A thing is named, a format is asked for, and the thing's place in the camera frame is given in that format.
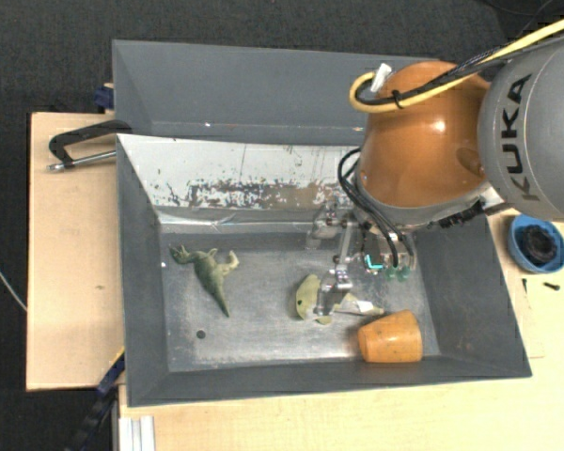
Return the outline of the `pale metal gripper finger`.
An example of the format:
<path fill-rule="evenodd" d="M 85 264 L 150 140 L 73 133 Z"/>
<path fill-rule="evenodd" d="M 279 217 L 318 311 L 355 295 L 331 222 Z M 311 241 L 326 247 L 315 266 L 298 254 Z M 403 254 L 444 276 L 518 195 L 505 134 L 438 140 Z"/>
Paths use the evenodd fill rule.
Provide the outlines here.
<path fill-rule="evenodd" d="M 337 305 L 337 312 L 357 316 L 382 316 L 384 309 L 371 301 L 361 300 L 347 293 Z"/>
<path fill-rule="evenodd" d="M 353 282 L 346 271 L 330 271 L 321 280 L 316 295 L 314 314 L 318 323 L 329 323 L 346 294 L 353 288 Z"/>

